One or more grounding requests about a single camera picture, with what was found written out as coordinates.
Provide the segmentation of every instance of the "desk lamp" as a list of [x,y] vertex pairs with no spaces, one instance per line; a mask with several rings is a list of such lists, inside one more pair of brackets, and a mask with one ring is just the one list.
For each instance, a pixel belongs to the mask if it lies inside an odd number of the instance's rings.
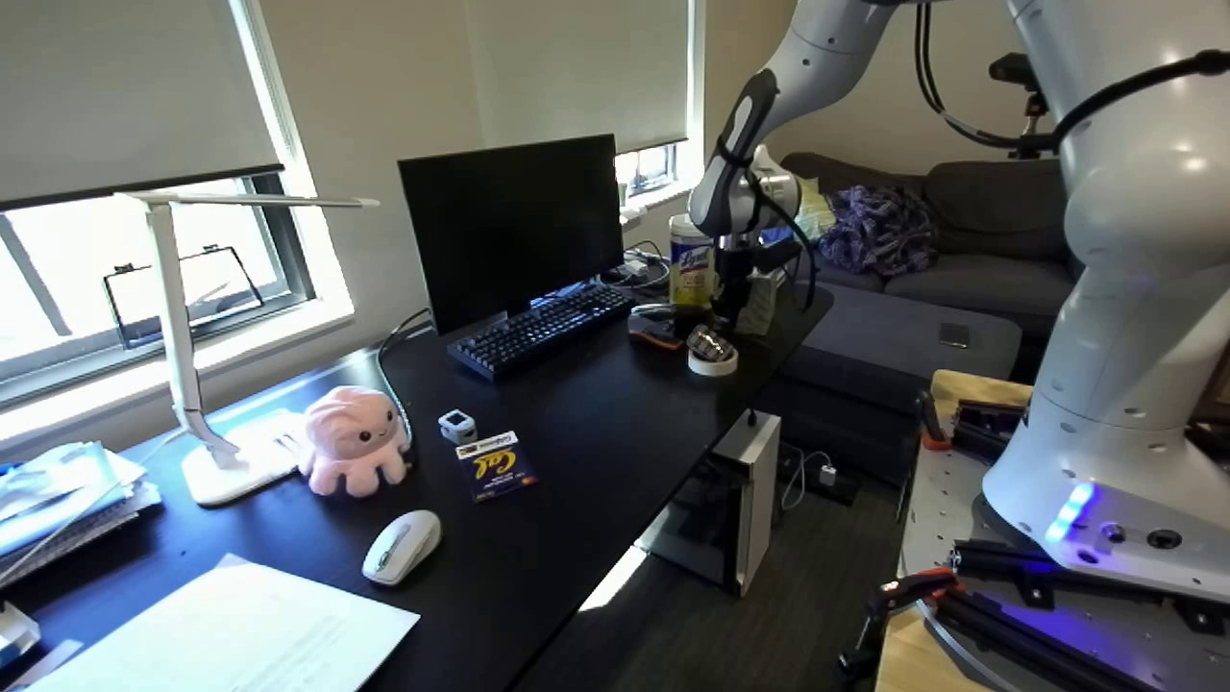
[[190,330],[185,312],[185,273],[176,250],[171,209],[221,204],[221,209],[377,209],[377,201],[317,201],[317,196],[180,196],[180,191],[122,191],[146,204],[146,227],[153,236],[153,269],[160,286],[160,341],[169,362],[169,396],[180,429],[198,439],[185,459],[185,483],[197,505],[231,505],[257,493],[294,470],[286,455],[243,455],[231,439],[208,428],[198,407],[198,383],[190,366]]

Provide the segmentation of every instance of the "black desk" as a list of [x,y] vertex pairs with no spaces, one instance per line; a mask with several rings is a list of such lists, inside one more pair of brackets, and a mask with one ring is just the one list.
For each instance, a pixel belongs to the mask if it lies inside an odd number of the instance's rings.
[[[96,640],[239,555],[417,611],[424,624],[374,688],[503,688],[575,616],[822,309],[785,309],[770,339],[743,339],[730,382],[691,378],[684,355],[634,347],[623,323],[498,383],[462,371],[438,339],[398,341],[384,371],[416,428],[402,488],[317,498],[290,478],[231,509],[197,509],[176,471],[190,442],[153,439],[131,459],[149,466],[165,509],[35,571],[6,599],[40,624],[46,640]],[[340,382],[377,383],[380,371],[368,355],[353,355],[216,424],[225,429],[276,407],[302,412]],[[468,466],[433,429],[444,407],[465,407],[481,433],[516,429],[536,483],[472,505]],[[374,587],[357,571],[361,555],[407,509],[438,510],[444,539],[407,584]]]

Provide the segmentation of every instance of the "desktop computer case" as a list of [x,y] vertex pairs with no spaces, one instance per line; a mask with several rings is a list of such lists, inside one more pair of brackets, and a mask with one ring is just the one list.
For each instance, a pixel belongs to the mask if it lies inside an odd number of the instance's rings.
[[648,521],[640,550],[743,597],[770,555],[776,459],[781,416],[743,412]]

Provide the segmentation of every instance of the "computer mouse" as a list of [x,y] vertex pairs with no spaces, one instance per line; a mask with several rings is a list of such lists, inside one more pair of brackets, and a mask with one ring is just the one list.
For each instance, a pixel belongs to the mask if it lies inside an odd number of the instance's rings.
[[398,584],[425,555],[438,546],[440,521],[433,510],[407,510],[393,517],[368,555],[361,557],[361,575],[374,584]]

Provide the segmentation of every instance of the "stuffed toy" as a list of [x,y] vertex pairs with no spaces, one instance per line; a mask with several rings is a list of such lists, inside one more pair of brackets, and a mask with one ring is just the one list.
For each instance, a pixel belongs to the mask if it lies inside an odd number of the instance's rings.
[[407,478],[407,428],[380,387],[336,383],[302,412],[312,455],[299,462],[316,496],[374,496]]

